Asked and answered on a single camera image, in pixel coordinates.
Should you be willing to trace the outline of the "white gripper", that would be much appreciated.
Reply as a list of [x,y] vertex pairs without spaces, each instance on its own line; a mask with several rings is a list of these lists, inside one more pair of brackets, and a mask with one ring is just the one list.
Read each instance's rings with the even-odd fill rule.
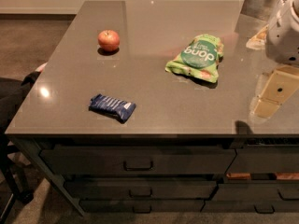
[[268,119],[299,90],[299,0],[279,2],[268,22],[266,56],[281,65],[268,76],[253,114]]

